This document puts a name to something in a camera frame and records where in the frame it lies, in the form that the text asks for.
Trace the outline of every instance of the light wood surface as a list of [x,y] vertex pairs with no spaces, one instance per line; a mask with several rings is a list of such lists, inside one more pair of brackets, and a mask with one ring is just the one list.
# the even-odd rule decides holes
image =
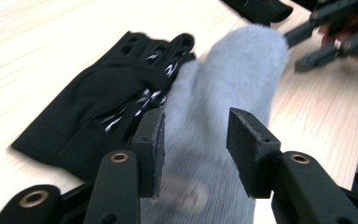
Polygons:
[[[295,12],[274,28],[284,33],[306,20]],[[229,31],[246,25],[219,1],[0,1],[0,210],[17,192],[53,184],[62,193],[81,182],[62,169],[10,150],[16,137],[82,69],[127,31],[172,39],[196,38],[205,55]],[[358,160],[358,63],[341,60],[306,75],[294,62],[320,47],[320,37],[291,53],[271,111],[282,151],[310,154],[340,186],[349,189]],[[257,201],[255,223],[274,223],[269,201]]]

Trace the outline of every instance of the black cloth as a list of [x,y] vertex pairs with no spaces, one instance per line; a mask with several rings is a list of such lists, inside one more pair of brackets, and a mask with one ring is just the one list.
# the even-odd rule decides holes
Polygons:
[[285,20],[293,12],[279,0],[222,0],[252,23],[269,26],[271,22]]
[[161,105],[180,66],[194,59],[193,46],[187,34],[167,42],[127,32],[77,75],[12,147],[93,179],[103,156],[124,149],[143,113]]

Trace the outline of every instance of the tabletop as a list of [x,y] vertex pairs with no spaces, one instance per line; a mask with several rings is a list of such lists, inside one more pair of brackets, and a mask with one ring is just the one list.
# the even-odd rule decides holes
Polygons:
[[[293,29],[309,12],[295,8],[273,24]],[[0,210],[17,192],[53,184],[62,193],[82,182],[62,169],[10,150],[10,144],[84,68],[127,31],[153,38],[195,36],[202,56],[213,43],[248,21],[220,1],[0,1]],[[299,75],[294,64],[320,47],[321,37],[291,50],[271,110],[270,130],[282,151],[310,154],[343,188],[350,189],[358,161],[358,63],[339,60]],[[258,200],[255,223],[274,223],[269,200]]]

